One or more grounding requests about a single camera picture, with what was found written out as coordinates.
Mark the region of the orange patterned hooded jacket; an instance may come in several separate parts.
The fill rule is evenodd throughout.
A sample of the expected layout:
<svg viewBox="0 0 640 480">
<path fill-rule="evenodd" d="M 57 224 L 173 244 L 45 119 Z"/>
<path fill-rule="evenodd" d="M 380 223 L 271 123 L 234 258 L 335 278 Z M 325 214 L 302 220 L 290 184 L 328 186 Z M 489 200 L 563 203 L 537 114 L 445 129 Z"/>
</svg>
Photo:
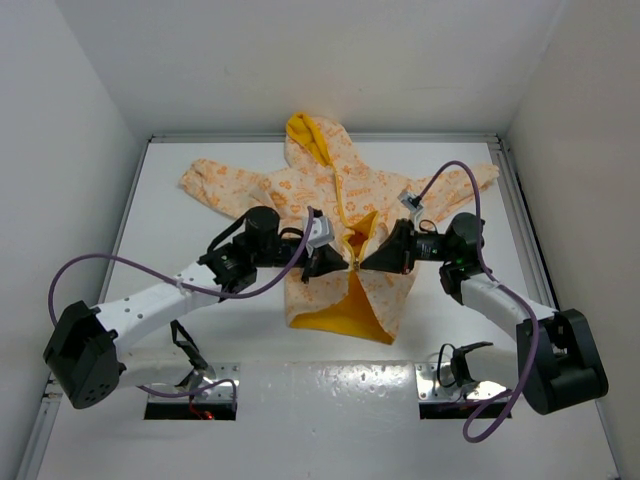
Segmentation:
<svg viewBox="0 0 640 480">
<path fill-rule="evenodd" d="M 304 113 L 287 122 L 284 157 L 287 167 L 270 173 L 198 159 L 179 184 L 194 199 L 232 218 L 266 206 L 279 214 L 282 226 L 294 227 L 304 224 L 309 207 L 322 211 L 334 227 L 331 245 L 349 268 L 307 283 L 299 270 L 288 273 L 287 324 L 382 344 L 395 341 L 417 274 L 361 271 L 358 266 L 406 214 L 399 194 L 421 194 L 426 218 L 440 222 L 473 201 L 473 181 L 485 190 L 499 176 L 491 164 L 477 165 L 470 174 L 451 169 L 438 178 L 421 179 L 376 170 L 361 160 L 340 124 Z"/>
</svg>

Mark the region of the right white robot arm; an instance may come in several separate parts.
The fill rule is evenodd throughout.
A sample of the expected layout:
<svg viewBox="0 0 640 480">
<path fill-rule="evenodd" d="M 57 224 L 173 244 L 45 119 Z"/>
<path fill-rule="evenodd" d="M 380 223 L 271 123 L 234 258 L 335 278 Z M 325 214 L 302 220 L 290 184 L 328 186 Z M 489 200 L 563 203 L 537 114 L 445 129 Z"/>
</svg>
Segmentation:
<svg viewBox="0 0 640 480">
<path fill-rule="evenodd" d="M 608 378 L 586 317 L 512 296 L 492 279 L 480 260 L 483 227 L 471 213 L 456 215 L 443 234 L 418 232 L 401 219 L 360 268 L 409 274 L 420 261 L 439 261 L 445 293 L 514 339 L 514 353 L 489 341 L 455 348 L 450 370 L 457 386 L 488 380 L 520 389 L 542 415 L 606 396 Z"/>
</svg>

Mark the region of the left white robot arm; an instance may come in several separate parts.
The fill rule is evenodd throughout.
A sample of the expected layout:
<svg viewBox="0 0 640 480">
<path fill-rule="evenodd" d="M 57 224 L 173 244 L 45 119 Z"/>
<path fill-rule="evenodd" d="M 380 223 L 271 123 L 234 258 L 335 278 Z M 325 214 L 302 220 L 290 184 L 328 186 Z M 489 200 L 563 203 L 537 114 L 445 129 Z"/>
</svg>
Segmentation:
<svg viewBox="0 0 640 480">
<path fill-rule="evenodd" d="M 43 359 L 71 405 L 86 409 L 110 395 L 133 369 L 124 357 L 164 327 L 183 331 L 181 317 L 224 300 L 261 295 L 297 269 L 303 283 L 347 269 L 332 247 L 329 218 L 309 209 L 302 229 L 283 228 L 270 207 L 253 207 L 218 234 L 204 254 L 174 276 L 132 260 L 119 261 L 158 279 L 123 299 L 89 306 L 77 301 L 50 315 L 53 333 Z"/>
</svg>

